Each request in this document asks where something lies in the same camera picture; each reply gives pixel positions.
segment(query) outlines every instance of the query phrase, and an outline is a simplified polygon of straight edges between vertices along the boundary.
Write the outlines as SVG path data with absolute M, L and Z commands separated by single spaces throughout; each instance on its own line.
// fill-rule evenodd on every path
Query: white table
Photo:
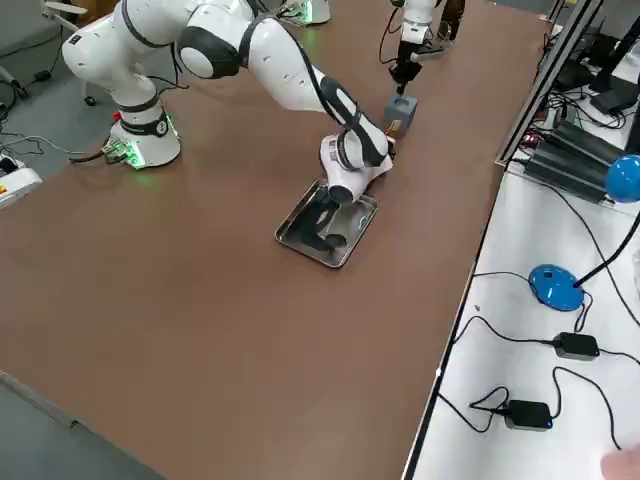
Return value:
M 591 226 L 604 254 L 612 253 L 633 217 L 564 195 Z M 632 243 L 612 272 L 623 296 L 640 316 L 631 262 L 637 247 Z M 580 276 L 599 262 L 584 227 L 560 198 L 530 180 L 505 175 L 476 273 L 507 270 L 528 276 L 538 264 L 557 263 Z M 594 335 L 601 348 L 640 356 L 640 328 L 625 311 L 606 272 L 585 289 L 595 301 L 583 333 Z M 541 305 L 525 281 L 511 276 L 473 279 L 461 308 L 461 321 L 454 329 L 460 330 L 478 314 L 499 332 L 515 338 L 552 339 L 559 332 L 571 332 L 578 315 Z M 562 360 L 550 347 L 509 343 L 495 337 L 481 322 L 474 322 L 453 347 L 440 391 L 477 426 L 486 424 L 488 414 L 467 405 L 499 385 L 510 389 L 512 399 L 547 403 L 553 414 L 557 402 L 551 371 L 555 366 L 596 381 L 613 407 L 618 441 L 623 447 L 640 442 L 640 368 L 624 358 L 603 355 L 588 363 Z M 407 478 L 601 479 L 600 459 L 614 450 L 604 402 L 588 383 L 563 372 L 558 378 L 563 412 L 545 433 L 509 430 L 496 417 L 489 432 L 481 435 L 438 400 L 431 418 L 424 420 L 426 437 L 421 448 L 415 449 L 417 467 Z

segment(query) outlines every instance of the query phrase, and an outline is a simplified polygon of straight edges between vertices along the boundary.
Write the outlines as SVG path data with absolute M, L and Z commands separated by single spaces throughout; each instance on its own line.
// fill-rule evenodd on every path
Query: floor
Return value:
M 0 383 L 0 478 L 161 480 L 80 424 L 69 429 Z
M 499 0 L 530 11 L 546 12 L 552 0 Z M 49 29 L 40 37 L 55 33 Z M 48 68 L 55 58 L 56 42 L 28 52 L 19 59 L 2 59 L 22 82 L 33 71 Z M 144 67 L 149 74 L 173 78 L 168 51 L 148 57 Z M 32 97 L 11 112 L 4 132 L 39 135 L 70 151 L 94 148 L 106 135 L 114 106 L 108 96 L 92 87 L 98 105 L 88 107 L 81 95 L 81 83 L 59 62 L 53 78 L 30 88 Z M 0 100 L 7 101 L 0 91 Z M 29 144 L 16 150 L 20 159 L 41 176 L 50 177 L 68 164 L 68 155 L 41 142 L 44 155 L 33 155 Z M 0 384 L 0 478 L 3 479 L 159 479 L 157 474 L 128 457 L 82 425 L 65 428 Z

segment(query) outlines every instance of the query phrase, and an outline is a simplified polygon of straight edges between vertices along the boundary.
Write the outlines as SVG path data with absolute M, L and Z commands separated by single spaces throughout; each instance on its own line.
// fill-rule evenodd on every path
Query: black charger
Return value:
M 553 428 L 551 411 L 546 403 L 510 400 L 503 410 L 496 413 L 504 416 L 504 423 L 512 430 L 546 432 Z
M 556 355 L 569 360 L 593 361 L 600 356 L 595 337 L 562 332 L 553 339 Z

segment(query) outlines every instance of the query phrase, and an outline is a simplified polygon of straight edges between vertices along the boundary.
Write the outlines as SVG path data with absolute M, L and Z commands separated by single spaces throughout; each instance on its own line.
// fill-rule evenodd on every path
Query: wire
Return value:
M 71 150 L 65 150 L 64 148 L 59 147 L 59 146 L 55 145 L 54 143 L 52 143 L 51 140 L 49 140 L 48 138 L 41 137 L 39 135 L 30 135 L 28 137 L 23 137 L 23 138 L 20 138 L 18 140 L 13 140 L 11 142 L 5 143 L 4 146 L 8 147 L 9 145 L 15 145 L 17 143 L 26 142 L 26 141 L 29 141 L 29 140 L 32 140 L 32 139 L 42 140 L 43 142 L 48 143 L 51 146 L 51 148 L 54 148 L 54 149 L 59 150 L 59 151 L 64 152 L 64 153 L 68 153 L 70 155 L 85 155 L 87 153 L 87 152 L 73 152 Z
M 60 59 L 60 53 L 62 52 L 62 45 L 64 44 L 64 39 L 62 37 L 64 33 L 64 29 L 62 26 L 60 26 L 60 46 L 58 47 L 58 51 L 56 52 L 56 58 L 53 60 L 53 64 L 51 65 L 51 68 L 49 69 L 49 74 L 52 74 L 53 71 L 56 69 L 56 65 L 58 64 L 58 60 Z
M 594 382 L 590 378 L 584 377 L 584 376 L 580 375 L 579 373 L 574 372 L 573 370 L 569 370 L 568 368 L 555 367 L 553 369 L 553 372 L 551 373 L 551 376 L 553 377 L 553 383 L 556 386 L 556 393 L 557 393 L 557 397 L 558 397 L 558 410 L 557 410 L 556 414 L 553 415 L 551 418 L 553 418 L 555 420 L 562 413 L 562 392 L 560 391 L 560 384 L 558 383 L 558 377 L 557 377 L 558 371 L 570 373 L 571 375 L 573 375 L 575 377 L 578 377 L 578 378 L 584 380 L 585 382 L 588 382 L 591 385 L 593 385 L 594 387 L 596 387 L 596 389 L 598 390 L 598 392 L 602 396 L 602 399 L 604 400 L 605 405 L 607 406 L 607 413 L 609 414 L 609 425 L 610 425 L 611 440 L 613 441 L 613 444 L 615 445 L 615 447 L 618 450 L 622 450 L 622 447 L 620 447 L 620 444 L 618 443 L 618 440 L 616 439 L 615 419 L 613 417 L 613 409 L 611 408 L 611 404 L 609 403 L 609 400 L 607 399 L 607 396 L 604 394 L 604 391 L 602 390 L 600 385 L 598 385 L 596 382 Z
M 584 217 L 582 215 L 580 215 L 580 213 L 578 213 L 578 211 L 575 209 L 575 207 L 573 205 L 571 205 L 571 203 L 569 202 L 569 200 L 567 200 L 565 198 L 564 195 L 562 195 L 558 190 L 556 190 L 554 187 L 550 186 L 550 185 L 543 185 L 544 187 L 547 187 L 548 189 L 550 189 L 552 192 L 554 192 L 557 196 L 560 197 L 560 199 L 565 203 L 565 205 L 567 205 L 567 207 L 569 207 L 569 209 L 576 215 L 576 217 L 578 217 L 578 219 L 580 220 L 580 222 L 582 222 L 582 225 L 584 226 L 584 228 L 587 230 L 587 233 L 589 234 L 589 236 L 591 237 L 591 240 L 593 242 L 593 245 L 596 247 L 596 250 L 598 251 L 598 255 L 600 256 L 600 259 L 603 262 L 606 262 L 606 258 L 604 256 L 604 254 L 602 253 L 602 249 L 600 248 L 600 244 L 598 243 L 598 241 L 596 240 L 595 235 L 593 234 L 593 231 L 591 230 L 591 228 L 589 227 L 589 224 L 587 223 L 587 221 L 584 219 Z M 631 310 L 631 307 L 629 306 L 629 304 L 627 303 L 627 301 L 624 299 L 624 297 L 622 296 L 622 293 L 620 292 L 620 288 L 618 287 L 618 284 L 615 280 L 615 278 L 613 277 L 613 273 L 611 273 L 611 269 L 609 268 L 609 266 L 606 266 L 606 270 L 607 273 L 609 274 L 609 278 L 611 279 L 611 283 L 613 284 L 613 288 L 616 291 L 616 294 L 618 295 L 618 298 L 620 299 L 620 301 L 622 302 L 622 305 L 624 305 L 624 308 L 627 310 L 627 313 L 629 313 L 629 316 L 631 317 L 631 319 L 633 320 L 633 322 L 638 326 L 638 328 L 640 328 L 640 322 L 638 321 L 638 319 L 636 318 L 636 316 L 634 315 L 633 311 Z
M 162 77 L 157 77 L 155 75 L 148 75 L 147 78 L 151 78 L 153 80 L 159 80 L 161 82 L 165 82 L 168 83 L 169 85 L 171 85 L 170 87 L 166 87 L 163 88 L 162 90 L 160 90 L 160 92 L 158 93 L 158 95 L 162 94 L 162 92 L 164 92 L 165 90 L 174 90 L 176 88 L 180 89 L 180 90 L 188 90 L 189 89 L 189 85 L 179 85 L 175 82 L 172 82 L 171 80 L 167 80 L 166 78 L 162 78 Z
M 569 95 L 572 94 L 580 94 L 580 98 L 571 98 Z M 620 130 L 626 126 L 628 114 L 616 114 L 613 115 L 613 120 L 609 122 L 602 122 L 587 112 L 584 107 L 580 105 L 579 101 L 592 96 L 593 95 L 587 94 L 583 90 L 580 92 L 570 93 L 550 91 L 547 95 L 548 108 L 565 108 L 567 106 L 571 106 L 576 109 L 576 116 L 579 122 L 585 121 L 608 130 Z
M 462 338 L 462 336 L 466 333 L 467 329 L 469 328 L 469 325 L 471 325 L 471 322 L 473 322 L 474 320 L 480 320 L 482 323 L 484 323 L 487 328 L 489 330 L 491 330 L 491 332 L 498 338 L 501 338 L 502 340 L 506 340 L 507 342 L 513 342 L 513 343 L 538 343 L 540 345 L 546 345 L 546 346 L 554 346 L 554 342 L 551 340 L 539 340 L 539 339 L 534 339 L 534 338 L 527 338 L 527 339 L 519 339 L 519 338 L 511 338 L 511 337 L 507 337 L 506 335 L 501 334 L 500 332 L 498 332 L 495 328 L 493 328 L 491 326 L 491 324 L 487 321 L 486 318 L 481 317 L 480 315 L 474 315 L 473 317 L 471 317 L 469 319 L 469 321 L 467 321 L 467 323 L 465 324 L 465 326 L 462 328 L 462 331 L 460 332 L 460 334 L 453 340 L 453 344 L 455 345 L 456 343 L 458 343 L 458 341 Z
M 171 45 L 169 45 L 169 50 L 171 52 L 171 61 L 173 62 L 173 73 L 174 73 L 175 81 L 172 82 L 171 80 L 167 80 L 166 78 L 163 78 L 163 77 L 157 77 L 155 75 L 147 76 L 148 78 L 159 80 L 161 82 L 165 82 L 170 85 L 169 87 L 164 87 L 162 90 L 160 90 L 158 92 L 158 95 L 162 95 L 167 90 L 175 90 L 175 89 L 188 90 L 189 89 L 189 85 L 186 85 L 186 86 L 180 85 L 180 73 L 183 73 L 183 72 L 182 72 L 182 67 L 178 63 L 175 49 L 176 49 L 175 43 L 172 43 Z
M 96 160 L 100 157 L 104 156 L 104 152 L 102 151 L 102 149 L 100 149 L 99 151 L 97 151 L 96 153 L 89 155 L 87 157 L 82 157 L 82 158 L 70 158 L 69 162 L 72 164 L 77 164 L 77 163 L 86 163 L 86 162 L 91 162 L 93 160 Z
M 11 103 L 9 105 L 5 105 L 5 111 L 0 113 L 0 122 L 2 122 L 9 116 L 9 113 L 11 113 L 11 110 L 13 110 L 13 107 L 16 106 L 16 102 L 18 101 L 18 92 L 16 92 L 16 89 L 13 85 L 11 85 L 9 82 L 5 80 L 0 80 L 0 85 L 7 85 L 11 89 L 11 92 L 13 94 Z
M 12 55 L 15 55 L 16 53 L 20 53 L 20 52 L 26 52 L 27 50 L 31 50 L 33 48 L 37 48 L 37 47 L 41 47 L 43 45 L 46 45 L 47 43 L 53 42 L 56 38 L 58 38 L 58 35 L 60 35 L 60 33 L 56 33 L 53 37 L 47 39 L 47 40 L 43 40 L 42 42 L 39 43 L 35 43 L 33 45 L 28 45 L 26 47 L 20 47 L 16 50 L 13 50 L 11 52 L 5 53 L 3 55 L 0 55 L 0 58 L 7 58 L 7 57 L 11 57 Z
M 640 360 L 638 360 L 633 355 L 630 355 L 630 354 L 624 353 L 624 352 L 611 352 L 609 350 L 605 350 L 604 348 L 601 348 L 600 351 L 602 353 L 606 353 L 607 355 L 613 355 L 613 356 L 628 358 L 629 360 L 633 360 L 634 362 L 636 362 L 638 364 L 638 366 L 640 367 Z
M 527 277 L 525 277 L 524 275 L 520 275 L 519 273 L 515 273 L 515 272 L 485 272 L 485 273 L 474 273 L 472 278 L 476 278 L 476 277 L 487 277 L 490 275 L 512 275 L 514 277 L 518 277 L 521 278 L 522 280 L 524 280 L 525 282 L 527 282 L 529 285 L 531 285 L 531 282 L 529 281 L 529 279 Z
M 505 392 L 505 399 L 498 405 L 497 408 L 494 409 L 487 409 L 485 407 L 480 407 L 479 404 L 488 400 L 489 398 L 491 398 L 493 395 L 495 395 L 497 392 L 499 391 L 504 391 Z M 468 420 L 463 414 L 462 412 L 460 412 L 460 410 L 458 410 L 456 408 L 456 406 L 451 403 L 451 401 L 445 397 L 442 393 L 438 392 L 438 397 L 444 402 L 446 403 L 449 408 L 451 408 L 451 410 L 453 410 L 455 412 L 456 415 L 458 415 L 458 417 L 460 417 L 460 419 L 467 424 L 467 426 L 469 428 L 471 428 L 474 432 L 477 433 L 487 433 L 489 431 L 489 429 L 491 428 L 491 423 L 493 422 L 493 418 L 496 414 L 501 414 L 502 412 L 500 411 L 501 408 L 503 408 L 507 402 L 509 401 L 509 390 L 507 389 L 507 387 L 497 387 L 495 389 L 493 389 L 491 392 L 489 392 L 489 394 L 485 395 L 483 398 L 481 398 L 480 400 L 476 400 L 475 402 L 471 402 L 469 404 L 469 408 L 472 408 L 474 410 L 482 410 L 482 411 L 486 411 L 486 412 L 490 412 L 491 416 L 489 417 L 489 422 L 487 423 L 487 426 L 484 428 L 478 428 L 476 427 L 473 423 L 471 423 L 470 420 Z
M 488 277 L 488 276 L 492 276 L 492 275 L 511 275 L 513 277 L 518 277 L 522 280 L 524 280 L 525 282 L 527 282 L 529 284 L 529 286 L 531 287 L 531 289 L 533 290 L 533 293 L 536 295 L 536 297 L 538 296 L 538 293 L 536 291 L 536 286 L 524 275 L 520 275 L 519 273 L 515 273 L 515 272 L 485 272 L 485 273 L 474 273 L 471 278 L 476 278 L 476 277 Z
M 589 305 L 586 305 L 585 303 L 582 304 L 582 310 L 580 311 L 580 315 L 578 315 L 576 323 L 573 326 L 573 333 L 580 333 L 584 330 L 584 325 L 585 323 L 587 323 L 587 315 L 589 315 L 589 311 L 593 306 L 593 295 L 591 295 L 589 292 L 585 291 L 584 289 L 582 291 L 586 296 L 589 297 Z
M 616 259 L 622 253 L 622 251 L 627 247 L 627 245 L 629 245 L 629 242 L 633 239 L 633 237 L 634 237 L 636 231 L 638 230 L 639 226 L 640 226 L 640 213 L 638 213 L 638 215 L 636 215 L 636 218 L 633 221 L 633 224 L 631 226 L 631 229 L 629 230 L 629 233 L 627 233 L 627 235 L 624 237 L 624 240 L 622 240 L 622 243 L 618 246 L 618 248 L 616 248 L 616 251 L 613 252 L 613 254 L 605 262 L 601 263 L 596 268 L 594 268 L 589 273 L 587 273 L 584 277 L 582 277 L 580 280 L 578 280 L 573 285 L 573 287 L 574 288 L 581 287 L 582 285 L 585 284 L 585 282 L 588 282 L 590 279 L 595 277 L 598 273 L 600 273 L 606 267 L 608 267 L 613 262 L 615 262 Z
M 291 39 L 294 41 L 294 43 L 298 47 L 298 51 L 300 52 L 302 61 L 304 62 L 304 65 L 307 69 L 307 73 L 309 74 L 311 85 L 313 86 L 313 90 L 316 92 L 316 95 L 318 96 L 318 100 L 320 101 L 322 108 L 324 108 L 324 111 L 327 113 L 327 115 L 329 115 L 329 118 L 334 120 L 336 123 L 342 125 L 342 123 L 338 120 L 338 117 L 336 117 L 336 114 L 333 112 L 331 106 L 329 105 L 326 95 L 320 88 L 320 84 L 318 83 L 318 77 L 316 77 L 316 73 L 314 71 L 313 65 L 311 64 L 311 60 L 309 60 L 309 56 L 307 55 L 307 52 L 305 52 L 304 48 L 302 48 L 302 45 L 300 45 L 300 42 L 298 42 L 298 39 L 294 37 L 289 30 L 287 30 L 284 27 L 282 28 L 285 32 L 289 34 L 289 37 L 291 37 Z
M 400 24 L 400 26 L 398 26 L 398 28 L 396 28 L 395 30 L 393 31 L 390 30 L 391 23 L 393 22 L 393 19 L 396 17 L 399 10 L 400 8 L 398 7 L 393 9 L 393 12 L 389 17 L 389 21 L 387 22 L 387 26 L 384 27 L 384 32 L 382 33 L 382 39 L 380 40 L 380 47 L 378 48 L 378 60 L 382 65 L 386 65 L 388 63 L 395 62 L 396 60 L 398 60 L 398 57 L 390 58 L 388 60 L 382 60 L 382 47 L 384 46 L 384 39 L 387 37 L 387 33 L 391 33 L 391 34 L 396 33 L 402 27 L 402 24 Z

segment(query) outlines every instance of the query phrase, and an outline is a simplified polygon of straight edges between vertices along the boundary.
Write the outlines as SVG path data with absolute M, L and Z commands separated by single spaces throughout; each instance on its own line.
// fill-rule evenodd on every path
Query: metal tray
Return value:
M 327 181 L 316 181 L 276 232 L 276 240 L 330 268 L 342 267 L 378 211 L 362 195 L 339 205 L 329 199 Z

